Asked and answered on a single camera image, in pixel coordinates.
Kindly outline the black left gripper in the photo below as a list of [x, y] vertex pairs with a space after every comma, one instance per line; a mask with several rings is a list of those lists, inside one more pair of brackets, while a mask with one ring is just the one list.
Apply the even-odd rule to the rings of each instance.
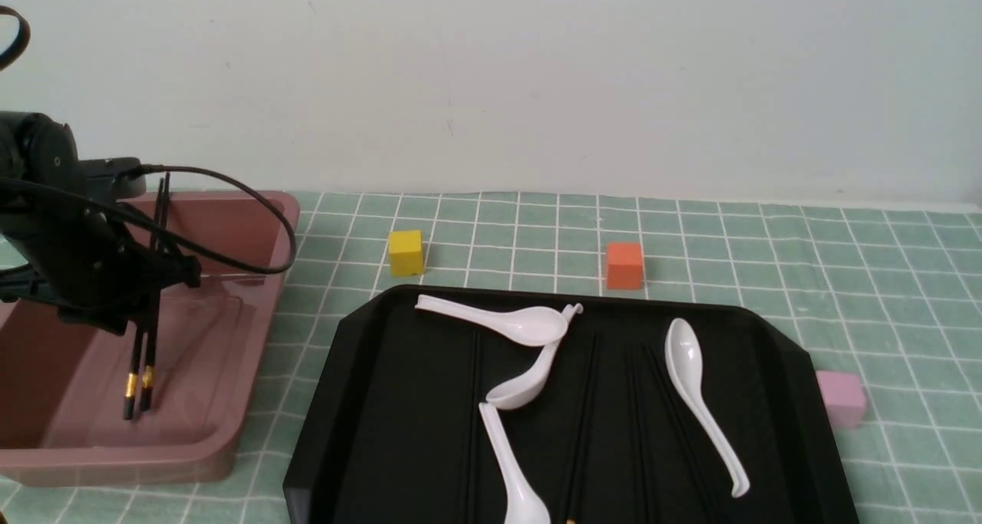
[[81, 160], [69, 126], [41, 113], [2, 113], [2, 236], [25, 260], [2, 272], [2, 301], [56, 308], [62, 321], [122, 335], [159, 313], [162, 290], [201, 283], [201, 265], [132, 204], [147, 191], [136, 157]]

